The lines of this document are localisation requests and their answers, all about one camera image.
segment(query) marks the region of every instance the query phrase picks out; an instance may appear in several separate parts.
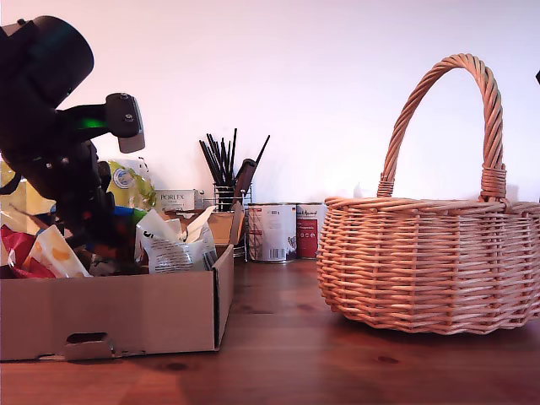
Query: tin can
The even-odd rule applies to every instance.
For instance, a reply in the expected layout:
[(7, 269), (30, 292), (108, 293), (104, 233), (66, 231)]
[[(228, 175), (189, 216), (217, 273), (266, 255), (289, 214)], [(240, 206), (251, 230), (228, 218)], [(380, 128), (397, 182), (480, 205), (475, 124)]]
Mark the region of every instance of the tin can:
[(296, 241), (299, 258), (316, 258), (326, 213), (327, 206), (319, 202), (296, 206)]
[(296, 258), (296, 204), (248, 205), (248, 246), (255, 262), (289, 262)]

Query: cardboard box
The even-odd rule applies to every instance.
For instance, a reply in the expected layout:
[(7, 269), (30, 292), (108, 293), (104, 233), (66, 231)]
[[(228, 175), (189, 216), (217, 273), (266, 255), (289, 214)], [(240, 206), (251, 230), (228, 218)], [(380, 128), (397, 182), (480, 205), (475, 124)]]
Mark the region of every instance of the cardboard box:
[(209, 272), (0, 280), (0, 360), (219, 350), (237, 234)]
[[(167, 211), (161, 214), (163, 219), (179, 219), (182, 229), (193, 222), (200, 213), (183, 213), (182, 211)], [(212, 230), (213, 242), (216, 246), (227, 246), (230, 243), (231, 232), (234, 227), (237, 230), (235, 239), (238, 241), (242, 236), (242, 225), (244, 224), (244, 208), (237, 203), (233, 207), (231, 213), (211, 213), (208, 218), (208, 226)]]
[(156, 190), (156, 200), (161, 211), (191, 211), (204, 206), (199, 190)]

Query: white plastic bag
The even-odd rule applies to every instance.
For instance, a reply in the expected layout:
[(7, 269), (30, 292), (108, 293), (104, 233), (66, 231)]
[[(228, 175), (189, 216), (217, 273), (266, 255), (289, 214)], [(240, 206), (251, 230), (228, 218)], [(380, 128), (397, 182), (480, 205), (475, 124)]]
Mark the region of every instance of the white plastic bag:
[(198, 226), (195, 241), (186, 243), (178, 238), (178, 221), (168, 222), (154, 210), (139, 221), (135, 259), (139, 260), (146, 251), (151, 274), (211, 270), (218, 257), (208, 223)]

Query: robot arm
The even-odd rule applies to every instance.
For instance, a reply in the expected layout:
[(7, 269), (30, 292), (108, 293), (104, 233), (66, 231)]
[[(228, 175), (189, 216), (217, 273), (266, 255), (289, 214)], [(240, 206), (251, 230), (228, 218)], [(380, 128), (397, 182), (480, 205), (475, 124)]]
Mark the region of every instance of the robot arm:
[(93, 67), (86, 40), (60, 19), (42, 16), (1, 27), (0, 150), (16, 176), (0, 193), (12, 192), (23, 176), (57, 202), (58, 217), (74, 235), (72, 246), (118, 246), (114, 197), (106, 192), (111, 173), (98, 162), (91, 139), (110, 132), (121, 152), (143, 149), (137, 101), (116, 93), (103, 105), (57, 110)]

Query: white wall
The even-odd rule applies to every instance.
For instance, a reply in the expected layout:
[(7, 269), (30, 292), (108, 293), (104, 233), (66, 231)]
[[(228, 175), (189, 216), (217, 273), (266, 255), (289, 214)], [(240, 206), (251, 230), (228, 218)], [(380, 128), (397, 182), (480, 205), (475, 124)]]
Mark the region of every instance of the white wall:
[[(416, 83), (442, 57), (471, 52), (503, 95), (510, 197), (540, 196), (536, 0), (3, 0), (3, 24), (41, 14), (70, 22), (94, 50), (94, 71), (62, 106), (135, 95), (158, 187), (211, 192), (197, 140), (238, 127), (238, 164), (272, 135), (257, 201), (352, 197), (358, 184), (371, 196)], [(102, 158), (120, 157), (112, 136), (95, 143)], [(482, 146), (478, 88), (452, 71), (409, 126), (394, 195), (476, 197)]]

